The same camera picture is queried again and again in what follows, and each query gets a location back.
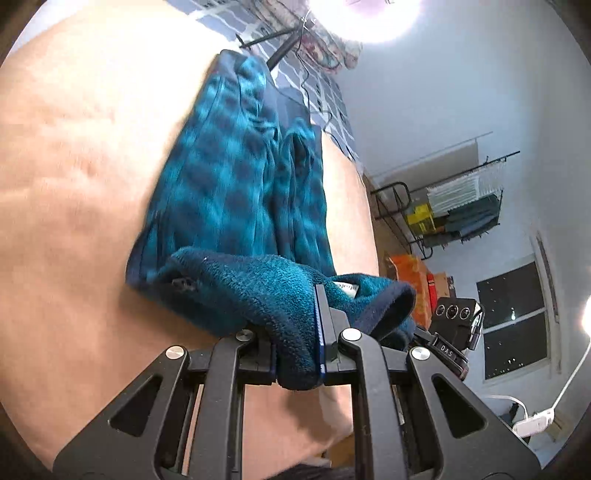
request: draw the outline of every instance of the blue fleece cloth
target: blue fleece cloth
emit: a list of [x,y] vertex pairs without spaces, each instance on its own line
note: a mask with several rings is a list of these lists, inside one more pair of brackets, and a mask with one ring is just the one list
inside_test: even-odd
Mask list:
[[[126,282],[223,336],[247,322],[277,345],[278,380],[318,382],[314,285],[384,345],[403,349],[412,289],[335,277],[326,232],[319,129],[256,57],[223,51],[158,179]],[[360,285],[351,300],[332,280]]]
[[[334,281],[356,284],[354,299]],[[318,385],[314,286],[355,328],[382,345],[404,349],[414,333],[408,318],[415,292],[406,283],[363,274],[326,277],[276,255],[242,257],[193,247],[179,249],[141,289],[198,325],[227,335],[247,323],[263,326],[277,347],[277,381],[284,388]]]

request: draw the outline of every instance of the white power strip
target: white power strip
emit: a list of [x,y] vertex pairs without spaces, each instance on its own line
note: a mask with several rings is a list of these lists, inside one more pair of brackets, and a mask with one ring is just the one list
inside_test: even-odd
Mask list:
[[528,419],[516,422],[513,425],[513,433],[519,438],[531,437],[536,433],[542,433],[554,421],[554,409],[543,410]]

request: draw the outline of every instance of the cardboard box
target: cardboard box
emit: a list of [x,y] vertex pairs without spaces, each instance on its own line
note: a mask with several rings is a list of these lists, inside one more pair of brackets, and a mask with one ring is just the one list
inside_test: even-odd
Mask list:
[[445,272],[433,274],[435,279],[435,290],[437,291],[437,298],[450,297],[449,285],[447,284],[447,275]]

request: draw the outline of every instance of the beige bedsheet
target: beige bedsheet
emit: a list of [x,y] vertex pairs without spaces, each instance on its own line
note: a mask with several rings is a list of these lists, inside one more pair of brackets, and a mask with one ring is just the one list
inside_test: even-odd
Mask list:
[[[159,0],[105,0],[0,67],[0,402],[33,452],[60,449],[161,351],[215,341],[124,283],[129,250],[215,54],[230,44]],[[339,274],[377,274],[368,202],[323,139]],[[245,479],[350,433],[347,387],[249,387]]]

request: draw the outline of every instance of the orange box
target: orange box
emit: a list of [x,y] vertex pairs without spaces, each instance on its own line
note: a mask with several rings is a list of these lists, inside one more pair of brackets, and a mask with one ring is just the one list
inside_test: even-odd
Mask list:
[[411,313],[413,320],[423,328],[429,329],[431,326],[431,303],[427,266],[414,255],[396,255],[390,257],[390,261],[396,266],[398,281],[410,283],[417,291],[417,302]]

